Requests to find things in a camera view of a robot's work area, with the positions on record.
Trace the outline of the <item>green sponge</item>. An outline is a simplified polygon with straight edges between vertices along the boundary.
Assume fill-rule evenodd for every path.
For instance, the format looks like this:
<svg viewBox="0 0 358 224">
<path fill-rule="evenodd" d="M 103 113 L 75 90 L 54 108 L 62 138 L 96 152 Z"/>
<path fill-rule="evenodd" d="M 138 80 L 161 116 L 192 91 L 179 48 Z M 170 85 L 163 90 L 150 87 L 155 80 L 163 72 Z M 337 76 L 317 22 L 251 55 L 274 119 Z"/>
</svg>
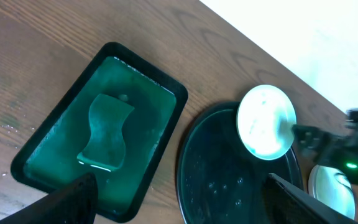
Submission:
<svg viewBox="0 0 358 224">
<path fill-rule="evenodd" d="M 112 96 L 99 94 L 88 113 L 90 137 L 77 155 L 83 165 L 112 172 L 120 169 L 126 156 L 122 127 L 134 107 Z"/>
</svg>

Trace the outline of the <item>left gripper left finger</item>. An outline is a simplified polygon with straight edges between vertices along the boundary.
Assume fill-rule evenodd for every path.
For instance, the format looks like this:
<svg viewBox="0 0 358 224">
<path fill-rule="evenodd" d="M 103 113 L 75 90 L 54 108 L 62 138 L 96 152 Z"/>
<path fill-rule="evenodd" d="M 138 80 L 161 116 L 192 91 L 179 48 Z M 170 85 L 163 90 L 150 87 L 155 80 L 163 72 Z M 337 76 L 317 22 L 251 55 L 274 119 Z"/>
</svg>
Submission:
<svg viewBox="0 0 358 224">
<path fill-rule="evenodd" d="M 0 224 L 93 224 L 98 202 L 98 185 L 93 173 L 77 178 L 18 212 Z"/>
</svg>

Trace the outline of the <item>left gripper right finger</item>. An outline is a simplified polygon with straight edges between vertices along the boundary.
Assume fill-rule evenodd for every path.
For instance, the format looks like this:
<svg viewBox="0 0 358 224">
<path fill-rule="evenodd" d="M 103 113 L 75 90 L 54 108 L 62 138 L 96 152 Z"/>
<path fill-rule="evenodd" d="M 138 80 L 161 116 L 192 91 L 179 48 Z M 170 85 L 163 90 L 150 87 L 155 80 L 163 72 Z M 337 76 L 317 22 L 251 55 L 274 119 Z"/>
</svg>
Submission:
<svg viewBox="0 0 358 224">
<path fill-rule="evenodd" d="M 357 224 L 274 173 L 264 182 L 262 195 L 270 223 Z"/>
</svg>

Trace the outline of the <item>mint plate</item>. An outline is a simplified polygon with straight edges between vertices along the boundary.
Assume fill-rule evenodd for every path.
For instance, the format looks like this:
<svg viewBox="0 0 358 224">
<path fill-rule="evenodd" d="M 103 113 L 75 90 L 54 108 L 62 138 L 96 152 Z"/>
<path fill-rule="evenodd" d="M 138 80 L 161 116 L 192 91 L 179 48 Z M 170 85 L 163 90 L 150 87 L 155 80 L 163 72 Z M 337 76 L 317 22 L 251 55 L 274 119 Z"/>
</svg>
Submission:
<svg viewBox="0 0 358 224">
<path fill-rule="evenodd" d="M 238 135 L 256 158 L 272 161 L 288 152 L 294 142 L 292 126 L 297 123 L 289 97 L 273 85 L 258 85 L 239 103 Z"/>
<path fill-rule="evenodd" d="M 355 219 L 356 201 L 352 187 L 340 170 L 314 166 L 308 179 L 308 193 L 342 215 Z"/>
</svg>

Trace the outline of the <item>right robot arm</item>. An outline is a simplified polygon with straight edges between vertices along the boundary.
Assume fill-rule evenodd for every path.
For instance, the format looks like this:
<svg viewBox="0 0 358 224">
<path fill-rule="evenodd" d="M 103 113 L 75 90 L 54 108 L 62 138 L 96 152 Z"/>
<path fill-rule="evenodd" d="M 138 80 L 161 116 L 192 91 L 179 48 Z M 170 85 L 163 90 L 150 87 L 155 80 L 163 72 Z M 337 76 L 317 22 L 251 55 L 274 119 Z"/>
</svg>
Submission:
<svg viewBox="0 0 358 224">
<path fill-rule="evenodd" d="M 355 134 L 340 136 L 314 126 L 291 128 L 298 150 L 316 165 L 340 170 L 351 184 L 358 185 L 358 142 Z"/>
</svg>

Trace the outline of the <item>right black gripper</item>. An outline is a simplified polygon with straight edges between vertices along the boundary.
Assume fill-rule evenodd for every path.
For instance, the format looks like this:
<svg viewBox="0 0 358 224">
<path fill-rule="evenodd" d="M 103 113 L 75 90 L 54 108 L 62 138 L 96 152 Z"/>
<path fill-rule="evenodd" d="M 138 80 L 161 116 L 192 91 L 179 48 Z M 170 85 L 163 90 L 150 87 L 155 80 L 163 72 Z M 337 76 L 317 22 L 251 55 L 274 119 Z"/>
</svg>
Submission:
<svg viewBox="0 0 358 224">
<path fill-rule="evenodd" d="M 303 157 L 318 165 L 344 165 L 346 163 L 343 135 L 299 124 L 294 124 L 291 130 L 295 138 L 295 146 Z"/>
</svg>

